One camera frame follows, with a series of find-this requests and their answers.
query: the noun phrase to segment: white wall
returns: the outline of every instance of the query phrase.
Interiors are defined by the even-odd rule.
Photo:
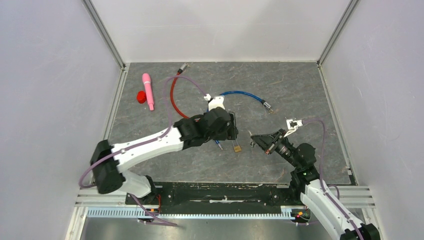
[[[388,240],[424,239],[424,1],[360,1],[323,70]]]
[[[126,62],[315,61],[349,0],[92,0]]]
[[[119,69],[79,0],[0,1],[0,239],[64,239]]]

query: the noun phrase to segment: pink cylindrical object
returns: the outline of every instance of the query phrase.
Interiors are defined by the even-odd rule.
[[[153,101],[153,92],[152,92],[152,80],[148,73],[144,73],[142,78],[144,84],[144,90],[146,92],[147,104],[150,111],[155,109],[155,101]]]

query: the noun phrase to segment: red cap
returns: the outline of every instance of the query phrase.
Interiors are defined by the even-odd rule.
[[[146,97],[146,93],[145,91],[139,91],[137,94],[137,101],[139,104],[144,104],[146,101],[147,97]]]

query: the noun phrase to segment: blue cable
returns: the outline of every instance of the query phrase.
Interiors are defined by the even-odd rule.
[[[271,105],[269,105],[267,103],[267,101],[263,100],[262,98],[260,98],[256,95],[251,94],[250,92],[246,92],[246,91],[226,91],[226,92],[221,93],[220,96],[225,96],[225,95],[229,95],[229,94],[242,94],[242,95],[252,97],[252,98],[258,100],[266,109],[268,109],[269,111],[272,111]],[[215,143],[219,146],[219,148],[221,150],[223,149],[223,147],[221,146],[221,143],[218,140],[215,140]]]

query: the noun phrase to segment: red cable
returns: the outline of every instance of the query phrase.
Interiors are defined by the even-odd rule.
[[[172,106],[173,106],[173,108],[175,109],[175,111],[181,116],[181,117],[183,117],[183,118],[185,118],[185,119],[188,119],[189,117],[188,116],[186,116],[184,113],[182,113],[179,109],[178,109],[178,107],[177,107],[177,105],[175,104],[175,102],[174,102],[174,87],[175,87],[175,84],[177,83],[177,79],[178,79],[178,77],[176,77],[176,78],[174,78],[173,79],[173,81],[172,81],[172,85],[171,85],[171,91],[170,91],[170,93],[169,93],[169,97],[171,98],[171,103],[172,103]]]

